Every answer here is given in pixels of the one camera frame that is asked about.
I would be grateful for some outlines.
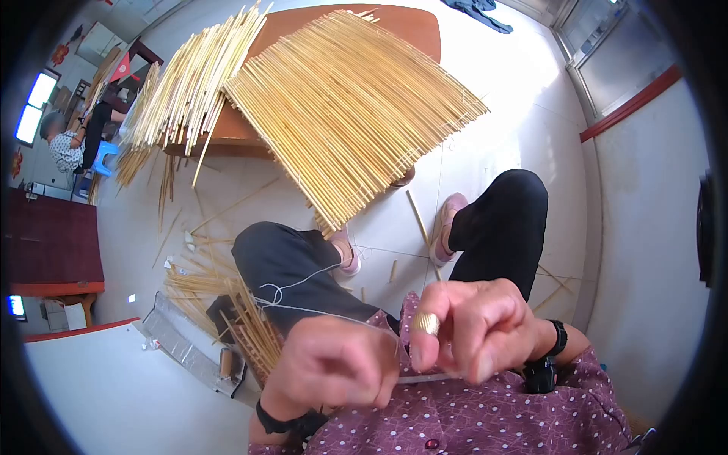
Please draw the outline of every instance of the black pants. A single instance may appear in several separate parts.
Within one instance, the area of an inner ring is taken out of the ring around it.
[[[536,174],[508,170],[499,175],[485,193],[455,215],[448,243],[450,249],[463,253],[450,280],[508,278],[528,300],[543,250],[547,206],[546,188]],[[269,302],[276,299],[276,288],[262,285],[292,285],[341,261],[339,252],[319,231],[299,232],[270,222],[255,223],[238,235],[232,254],[253,294]],[[378,310],[346,292],[327,272],[283,289],[279,300],[281,305],[360,321]],[[264,311],[283,336],[300,319],[318,316],[278,306],[268,306]],[[396,328],[396,319],[391,315],[388,319]]]
[[[84,150],[84,161],[81,163],[82,170],[90,169],[93,165],[93,160],[96,159],[98,147],[101,144],[103,127],[111,120],[112,110],[111,104],[102,101],[91,111],[91,119],[86,125],[86,149]]]

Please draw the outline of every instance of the hand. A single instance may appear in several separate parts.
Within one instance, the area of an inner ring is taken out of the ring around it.
[[[389,403],[399,377],[397,342],[382,330],[333,316],[307,317],[293,326],[261,396],[278,420],[310,408]]]
[[[523,365],[539,344],[539,325],[510,281],[435,282],[422,293],[418,311],[440,320],[438,336],[413,331],[412,366],[438,364],[479,384],[498,371]]]

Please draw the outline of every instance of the aluminum foil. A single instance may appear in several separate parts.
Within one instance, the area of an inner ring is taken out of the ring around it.
[[[233,352],[234,367],[231,377],[221,378],[218,365],[220,349],[213,349],[217,356],[214,361],[210,359],[212,355],[208,357],[197,349],[193,341],[200,346],[206,344],[205,350],[210,351],[210,337],[163,293],[157,292],[155,295],[154,308],[144,318],[142,327],[159,341],[162,349],[203,384],[216,392],[233,397],[242,381],[243,361],[240,355]]]

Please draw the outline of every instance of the stool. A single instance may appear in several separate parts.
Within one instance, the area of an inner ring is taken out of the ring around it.
[[[88,199],[88,191],[91,188],[91,177],[86,175],[84,178],[82,174],[76,174],[74,176],[74,194],[82,199]],[[81,194],[81,190],[86,191],[86,194]]]
[[[96,152],[96,159],[93,160],[91,170],[95,173],[100,173],[105,177],[111,175],[111,171],[103,165],[103,159],[106,155],[117,155],[119,154],[119,147],[110,142],[101,141],[98,145],[98,151]]]

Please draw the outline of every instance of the gold thimble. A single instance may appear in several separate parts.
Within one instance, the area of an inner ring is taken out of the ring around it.
[[[440,331],[440,320],[433,313],[420,313],[414,315],[414,328],[418,328],[430,335],[437,336]]]

